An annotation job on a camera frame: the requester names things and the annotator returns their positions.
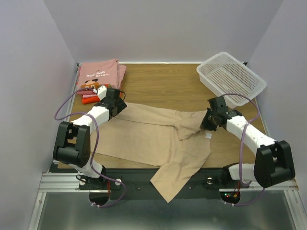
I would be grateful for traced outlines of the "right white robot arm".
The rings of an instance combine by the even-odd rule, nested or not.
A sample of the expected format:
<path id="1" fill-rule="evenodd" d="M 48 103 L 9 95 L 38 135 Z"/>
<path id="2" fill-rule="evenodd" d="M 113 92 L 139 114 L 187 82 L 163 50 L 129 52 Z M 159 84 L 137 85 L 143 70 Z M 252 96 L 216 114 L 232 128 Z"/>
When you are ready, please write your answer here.
<path id="1" fill-rule="evenodd" d="M 276 141 L 265 135 L 238 110 L 226 105 L 224 96 L 208 100 L 209 107 L 201 122 L 201 129 L 216 131 L 222 127 L 240 140 L 240 148 L 247 146 L 255 155 L 253 164 L 243 163 L 243 150 L 239 151 L 239 163 L 225 166 L 221 183 L 231 187 L 238 181 L 243 187 L 257 182 L 268 188 L 295 178 L 295 167 L 290 144 L 284 140 Z"/>

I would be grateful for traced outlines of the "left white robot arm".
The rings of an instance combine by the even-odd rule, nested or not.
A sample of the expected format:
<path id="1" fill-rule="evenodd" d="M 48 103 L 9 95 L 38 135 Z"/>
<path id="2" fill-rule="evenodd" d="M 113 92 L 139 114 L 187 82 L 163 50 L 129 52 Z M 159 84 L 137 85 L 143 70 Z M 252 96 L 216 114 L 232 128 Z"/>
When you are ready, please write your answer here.
<path id="1" fill-rule="evenodd" d="M 64 119 L 70 115 L 59 118 L 56 112 L 54 119 L 62 122 L 56 135 L 53 159 L 72 166 L 90 178 L 95 188 L 101 189 L 111 179 L 105 176 L 105 167 L 94 160 L 99 141 L 98 128 L 117 116 L 127 105 L 120 97 L 120 89 L 101 86 L 91 91 L 98 96 L 99 102 L 89 112 L 80 112 L 80 118 L 67 122 Z"/>

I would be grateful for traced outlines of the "beige t-shirt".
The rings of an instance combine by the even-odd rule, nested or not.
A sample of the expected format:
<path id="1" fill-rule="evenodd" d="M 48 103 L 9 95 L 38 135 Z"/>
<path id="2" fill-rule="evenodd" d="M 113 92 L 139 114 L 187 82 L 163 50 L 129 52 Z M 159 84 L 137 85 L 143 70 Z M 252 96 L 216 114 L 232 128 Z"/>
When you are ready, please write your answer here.
<path id="1" fill-rule="evenodd" d="M 206 111 L 182 112 L 128 103 L 91 135 L 96 154 L 159 169 L 150 179 L 170 202 L 208 159 L 210 140 L 200 128 Z"/>

